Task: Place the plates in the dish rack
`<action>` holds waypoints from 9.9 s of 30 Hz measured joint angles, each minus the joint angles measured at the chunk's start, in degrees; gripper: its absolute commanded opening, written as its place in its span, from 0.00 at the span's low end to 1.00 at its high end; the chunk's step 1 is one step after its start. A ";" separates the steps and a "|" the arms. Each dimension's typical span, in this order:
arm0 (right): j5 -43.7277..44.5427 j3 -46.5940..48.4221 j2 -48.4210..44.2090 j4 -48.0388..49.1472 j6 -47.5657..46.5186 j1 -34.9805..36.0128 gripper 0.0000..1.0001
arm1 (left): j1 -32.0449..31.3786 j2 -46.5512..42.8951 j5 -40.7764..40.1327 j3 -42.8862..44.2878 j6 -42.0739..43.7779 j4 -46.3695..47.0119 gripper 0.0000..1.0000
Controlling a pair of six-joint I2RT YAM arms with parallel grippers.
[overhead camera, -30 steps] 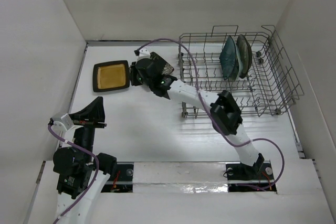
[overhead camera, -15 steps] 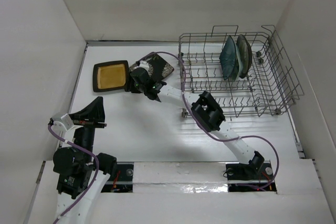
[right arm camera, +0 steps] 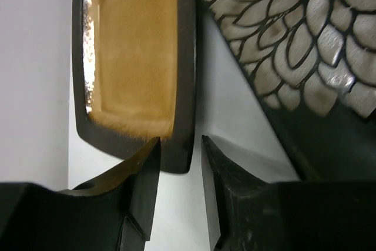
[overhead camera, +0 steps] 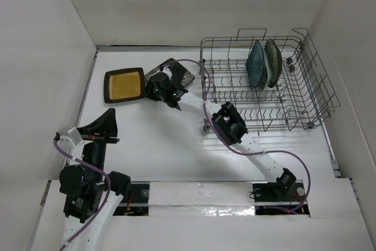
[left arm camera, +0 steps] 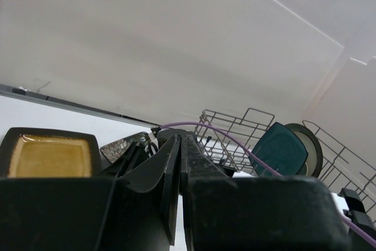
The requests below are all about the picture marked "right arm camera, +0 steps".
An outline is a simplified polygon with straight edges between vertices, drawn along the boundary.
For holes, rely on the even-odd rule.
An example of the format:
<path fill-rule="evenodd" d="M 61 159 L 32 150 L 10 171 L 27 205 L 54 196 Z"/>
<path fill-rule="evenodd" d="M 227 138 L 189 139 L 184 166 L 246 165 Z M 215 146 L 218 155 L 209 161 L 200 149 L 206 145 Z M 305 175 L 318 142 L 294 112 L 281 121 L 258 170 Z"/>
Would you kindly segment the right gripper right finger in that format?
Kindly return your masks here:
<path fill-rule="evenodd" d="M 211 250 L 374 250 L 375 183 L 265 182 L 202 136 Z"/>

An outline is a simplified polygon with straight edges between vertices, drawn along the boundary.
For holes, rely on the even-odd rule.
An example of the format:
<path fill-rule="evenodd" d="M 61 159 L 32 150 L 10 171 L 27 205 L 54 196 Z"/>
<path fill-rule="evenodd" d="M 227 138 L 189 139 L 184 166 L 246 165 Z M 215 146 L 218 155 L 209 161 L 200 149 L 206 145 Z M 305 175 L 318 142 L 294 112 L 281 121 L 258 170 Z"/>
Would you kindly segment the black floral square plate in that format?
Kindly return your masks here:
<path fill-rule="evenodd" d="M 375 179 L 375 0 L 203 0 L 298 174 Z"/>

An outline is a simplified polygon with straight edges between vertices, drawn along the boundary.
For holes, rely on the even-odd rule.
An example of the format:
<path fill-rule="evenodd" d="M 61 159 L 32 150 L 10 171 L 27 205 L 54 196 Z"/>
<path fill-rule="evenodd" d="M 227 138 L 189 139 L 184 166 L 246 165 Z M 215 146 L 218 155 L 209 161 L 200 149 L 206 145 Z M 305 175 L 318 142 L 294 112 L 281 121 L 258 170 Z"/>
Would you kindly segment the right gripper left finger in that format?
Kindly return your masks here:
<path fill-rule="evenodd" d="M 150 239 L 161 142 L 73 189 L 1 184 L 2 250 L 143 250 Z"/>

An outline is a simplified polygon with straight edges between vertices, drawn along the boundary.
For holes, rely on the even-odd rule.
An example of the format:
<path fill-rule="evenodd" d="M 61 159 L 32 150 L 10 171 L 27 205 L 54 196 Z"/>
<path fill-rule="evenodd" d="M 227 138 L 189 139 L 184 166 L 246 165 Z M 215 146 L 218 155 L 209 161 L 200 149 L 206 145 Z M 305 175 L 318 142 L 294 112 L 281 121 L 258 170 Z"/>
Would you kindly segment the yellow square plate black rim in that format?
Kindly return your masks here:
<path fill-rule="evenodd" d="M 160 168 L 193 153 L 196 0 L 72 0 L 72 78 L 81 139 L 119 159 L 149 139 Z"/>

